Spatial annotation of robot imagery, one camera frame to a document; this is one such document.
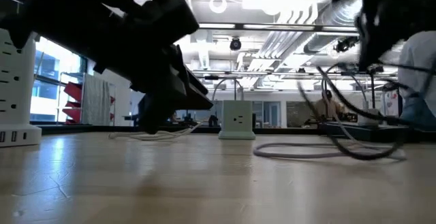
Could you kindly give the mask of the white power strip tower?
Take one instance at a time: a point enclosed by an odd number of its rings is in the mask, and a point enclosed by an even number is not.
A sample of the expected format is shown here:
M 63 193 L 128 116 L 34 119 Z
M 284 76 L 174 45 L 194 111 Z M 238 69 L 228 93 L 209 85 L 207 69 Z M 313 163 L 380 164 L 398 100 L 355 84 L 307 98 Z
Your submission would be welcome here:
M 40 143 L 42 130 L 30 124 L 35 42 L 17 49 L 0 29 L 0 148 Z

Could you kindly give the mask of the person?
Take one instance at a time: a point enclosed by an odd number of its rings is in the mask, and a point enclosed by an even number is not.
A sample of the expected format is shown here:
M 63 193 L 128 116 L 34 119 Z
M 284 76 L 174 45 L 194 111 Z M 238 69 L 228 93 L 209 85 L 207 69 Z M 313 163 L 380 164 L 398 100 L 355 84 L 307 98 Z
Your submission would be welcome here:
M 421 31 L 412 35 L 404 44 L 399 64 L 430 68 L 436 61 L 436 31 Z M 403 111 L 401 118 L 426 128 L 436 128 L 436 77 L 432 80 L 427 94 L 421 90 L 428 74 L 423 71 L 400 68 L 398 81 L 408 86 L 401 89 Z
M 335 115 L 344 113 L 345 108 L 332 98 L 330 90 L 322 92 L 322 98 L 315 102 L 315 109 L 322 120 L 334 118 Z

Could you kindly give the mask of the white round ceiling fixture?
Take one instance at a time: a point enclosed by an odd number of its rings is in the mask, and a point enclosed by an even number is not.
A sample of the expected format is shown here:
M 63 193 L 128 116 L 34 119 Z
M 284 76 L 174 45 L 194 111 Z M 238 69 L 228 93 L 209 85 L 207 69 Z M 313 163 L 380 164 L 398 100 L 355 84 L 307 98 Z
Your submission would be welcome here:
M 226 0 L 210 0 L 208 5 L 212 12 L 222 14 L 227 9 L 228 2 Z

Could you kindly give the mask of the long black power strip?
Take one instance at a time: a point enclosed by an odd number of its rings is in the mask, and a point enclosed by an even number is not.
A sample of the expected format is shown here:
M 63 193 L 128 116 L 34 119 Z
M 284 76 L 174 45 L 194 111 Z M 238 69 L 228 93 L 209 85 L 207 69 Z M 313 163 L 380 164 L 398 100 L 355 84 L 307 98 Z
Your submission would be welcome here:
M 356 123 L 343 123 L 343 126 L 353 138 L 363 142 L 393 143 L 397 140 L 404 142 L 409 135 L 407 129 L 397 126 L 372 127 L 360 126 Z M 318 129 L 337 138 L 348 138 L 338 122 L 319 124 Z

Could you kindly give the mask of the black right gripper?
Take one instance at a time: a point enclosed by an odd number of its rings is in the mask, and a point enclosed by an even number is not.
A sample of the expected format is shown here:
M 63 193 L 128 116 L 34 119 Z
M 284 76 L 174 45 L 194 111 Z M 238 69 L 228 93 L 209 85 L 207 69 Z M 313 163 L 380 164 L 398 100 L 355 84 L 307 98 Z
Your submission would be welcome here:
M 332 0 L 333 3 L 346 0 Z M 408 33 L 422 0 L 362 0 L 355 26 L 359 33 L 359 71 L 378 61 L 380 47 L 391 47 Z

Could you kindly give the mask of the red shelf unit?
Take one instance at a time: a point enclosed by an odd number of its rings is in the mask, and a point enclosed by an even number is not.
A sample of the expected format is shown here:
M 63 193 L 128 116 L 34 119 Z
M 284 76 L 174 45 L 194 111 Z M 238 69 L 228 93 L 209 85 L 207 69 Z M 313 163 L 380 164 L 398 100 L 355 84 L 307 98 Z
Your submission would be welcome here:
M 75 78 L 75 82 L 69 81 L 64 89 L 63 94 L 67 97 L 65 101 L 60 101 L 58 105 L 58 112 L 66 115 L 66 125 L 86 125 L 82 123 L 82 96 L 83 96 L 83 83 L 86 73 L 61 73 L 62 76 L 69 76 Z M 109 126 L 115 126 L 115 101 L 116 101 L 116 89 L 115 85 L 109 83 L 110 87 L 110 124 Z

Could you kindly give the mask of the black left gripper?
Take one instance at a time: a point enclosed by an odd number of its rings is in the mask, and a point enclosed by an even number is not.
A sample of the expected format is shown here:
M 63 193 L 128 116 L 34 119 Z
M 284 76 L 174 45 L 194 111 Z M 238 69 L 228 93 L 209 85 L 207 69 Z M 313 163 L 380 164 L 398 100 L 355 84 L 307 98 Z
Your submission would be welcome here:
M 160 110 L 212 108 L 208 89 L 185 66 L 180 46 L 160 43 L 149 26 L 142 31 L 138 22 L 119 17 L 60 12 L 30 13 L 22 21 L 24 29 L 95 61 L 95 71 L 108 69 L 128 79 Z

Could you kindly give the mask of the mint green power cube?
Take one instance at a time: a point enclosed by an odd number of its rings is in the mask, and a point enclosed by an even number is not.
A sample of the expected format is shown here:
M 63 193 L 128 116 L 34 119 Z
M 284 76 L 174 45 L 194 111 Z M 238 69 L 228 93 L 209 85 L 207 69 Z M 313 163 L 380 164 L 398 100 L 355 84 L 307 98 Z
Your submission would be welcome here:
M 223 102 L 220 140 L 254 140 L 253 108 L 250 101 L 225 100 Z

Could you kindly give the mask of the grey hanging cloth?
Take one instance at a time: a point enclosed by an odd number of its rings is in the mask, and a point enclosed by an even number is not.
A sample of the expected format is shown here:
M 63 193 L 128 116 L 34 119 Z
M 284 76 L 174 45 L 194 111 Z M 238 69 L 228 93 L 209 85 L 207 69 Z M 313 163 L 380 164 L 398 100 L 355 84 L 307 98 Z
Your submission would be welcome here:
M 86 74 L 83 83 L 82 123 L 108 126 L 110 124 L 109 83 Z

